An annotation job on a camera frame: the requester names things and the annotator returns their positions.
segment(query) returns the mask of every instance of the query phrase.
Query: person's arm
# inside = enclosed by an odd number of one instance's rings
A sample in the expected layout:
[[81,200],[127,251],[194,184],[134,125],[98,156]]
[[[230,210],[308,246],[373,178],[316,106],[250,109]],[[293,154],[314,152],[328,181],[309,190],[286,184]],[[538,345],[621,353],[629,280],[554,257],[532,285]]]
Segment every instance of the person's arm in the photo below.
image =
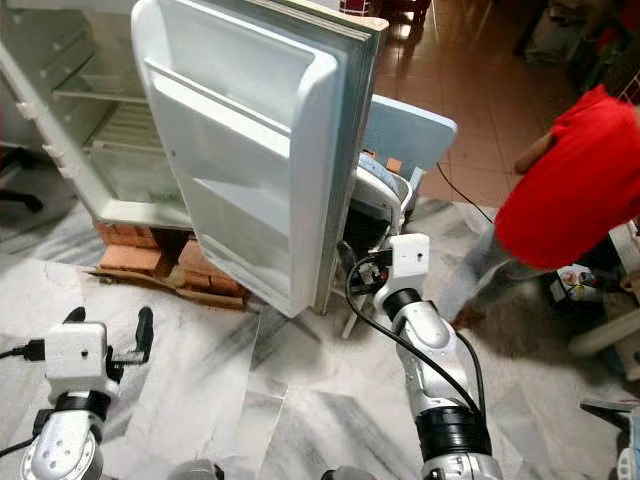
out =
[[520,154],[513,166],[513,170],[518,175],[524,175],[535,163],[544,156],[553,145],[553,135],[551,132],[536,140],[529,148]]

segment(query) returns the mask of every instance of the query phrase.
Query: red shirt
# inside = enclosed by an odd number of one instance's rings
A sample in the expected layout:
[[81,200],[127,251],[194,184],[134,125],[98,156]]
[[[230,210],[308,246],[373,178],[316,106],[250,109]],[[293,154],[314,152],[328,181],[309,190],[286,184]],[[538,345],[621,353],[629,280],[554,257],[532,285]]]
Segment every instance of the red shirt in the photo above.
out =
[[634,108],[599,86],[551,127],[554,143],[498,212],[495,235],[544,270],[575,262],[640,213],[640,127]]

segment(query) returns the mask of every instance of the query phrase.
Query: jeans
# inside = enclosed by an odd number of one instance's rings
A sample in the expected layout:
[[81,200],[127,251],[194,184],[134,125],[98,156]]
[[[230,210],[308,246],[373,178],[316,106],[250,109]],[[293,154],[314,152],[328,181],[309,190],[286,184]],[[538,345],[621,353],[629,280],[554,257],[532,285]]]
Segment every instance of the jeans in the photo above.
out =
[[544,273],[513,258],[495,238],[491,227],[462,259],[436,306],[442,318],[452,322],[467,302],[474,310],[484,312],[509,288]]

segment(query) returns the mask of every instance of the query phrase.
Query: refrigerator door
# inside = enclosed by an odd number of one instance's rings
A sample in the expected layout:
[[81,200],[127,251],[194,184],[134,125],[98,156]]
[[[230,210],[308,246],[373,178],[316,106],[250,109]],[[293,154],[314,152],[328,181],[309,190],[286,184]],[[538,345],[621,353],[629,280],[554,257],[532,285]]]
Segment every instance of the refrigerator door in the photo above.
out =
[[387,24],[287,0],[141,0],[136,63],[202,250],[322,310]]

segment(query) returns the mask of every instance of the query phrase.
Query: marble floor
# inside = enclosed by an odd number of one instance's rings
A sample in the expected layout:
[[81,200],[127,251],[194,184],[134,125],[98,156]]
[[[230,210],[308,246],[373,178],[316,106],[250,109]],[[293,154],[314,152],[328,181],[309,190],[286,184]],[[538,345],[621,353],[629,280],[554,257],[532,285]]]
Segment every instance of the marble floor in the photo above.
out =
[[[15,182],[30,186],[26,177]],[[105,476],[162,479],[182,461],[209,458],[232,480],[312,480],[342,464],[380,480],[418,478],[419,445],[395,347],[361,324],[344,340],[349,312],[341,297],[324,317],[305,311],[290,320],[258,301],[235,313],[102,284],[76,266],[92,264],[103,248],[87,212],[68,189],[38,193],[50,211],[2,210],[0,350],[43,335],[78,305],[107,324],[116,350],[131,345],[141,306],[156,315],[151,361],[126,372],[122,399],[109,413]],[[431,238],[425,297],[438,297],[484,222],[467,205],[419,201],[407,229]],[[629,395],[599,361],[568,354],[571,324],[537,284],[511,292],[467,333],[483,364],[504,477],[607,478],[617,431],[577,404]],[[28,438],[48,386],[41,364],[15,358],[0,362],[0,378],[4,447]],[[20,458],[0,460],[2,479],[18,478]]]

